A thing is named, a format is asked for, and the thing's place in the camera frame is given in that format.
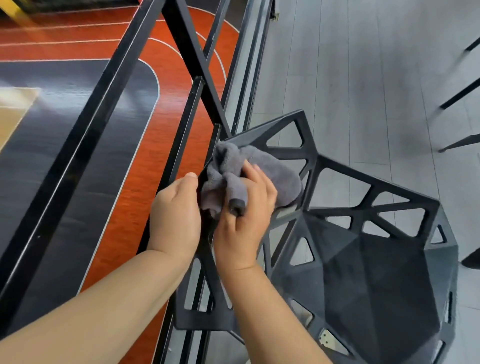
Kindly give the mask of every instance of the towel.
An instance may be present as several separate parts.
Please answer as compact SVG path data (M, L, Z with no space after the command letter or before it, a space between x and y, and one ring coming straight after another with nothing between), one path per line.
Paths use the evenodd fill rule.
M208 180L201 191L200 207L210 210L214 219L220 218L225 196L228 196L230 213L239 217L245 214L248 194L241 181L245 160L256 164L272 181L278 191L276 207L289 207L301 198L302 183L300 176L285 166L274 156L254 146L238 148L228 142L218 143L214 149L212 161L207 166Z

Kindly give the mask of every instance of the hand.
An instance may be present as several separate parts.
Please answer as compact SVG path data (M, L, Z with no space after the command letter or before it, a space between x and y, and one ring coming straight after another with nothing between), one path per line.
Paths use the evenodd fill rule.
M258 247L275 209L277 191L272 181L247 161L243 172L247 176L242 178L248 192L247 211L236 218L225 206L215 230L214 251L220 274L257 265Z
M197 187L198 178L191 172L156 195L150 212L147 250L190 263L200 240Z

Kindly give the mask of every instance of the left hand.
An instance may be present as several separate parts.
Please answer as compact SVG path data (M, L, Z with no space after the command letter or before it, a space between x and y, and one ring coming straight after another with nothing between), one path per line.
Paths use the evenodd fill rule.
M200 241L197 187L195 173L187 173L156 195L150 212L147 250L163 252L186 260L188 264L191 262Z

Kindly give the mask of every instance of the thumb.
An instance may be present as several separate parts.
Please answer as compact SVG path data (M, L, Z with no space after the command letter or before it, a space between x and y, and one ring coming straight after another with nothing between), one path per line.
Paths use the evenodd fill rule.
M189 172L183 177L178 186L175 198L197 200L198 177L195 173Z

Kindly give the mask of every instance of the orange running track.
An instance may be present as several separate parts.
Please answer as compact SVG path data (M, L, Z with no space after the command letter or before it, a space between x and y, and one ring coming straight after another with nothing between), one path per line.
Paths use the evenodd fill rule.
M109 59L136 9L42 14L33 18L38 26L28 29L19 29L5 21L0 25L0 61ZM203 47L214 16L195 8L190 8L190 14ZM219 96L225 86L237 40L237 30L225 22L210 64ZM119 192L82 290L135 256L192 85L163 20L157 20L140 59L157 75L160 98ZM180 165L180 177L189 171L199 173L202 170L212 129L200 103ZM122 363L152 362L164 315L165 307Z

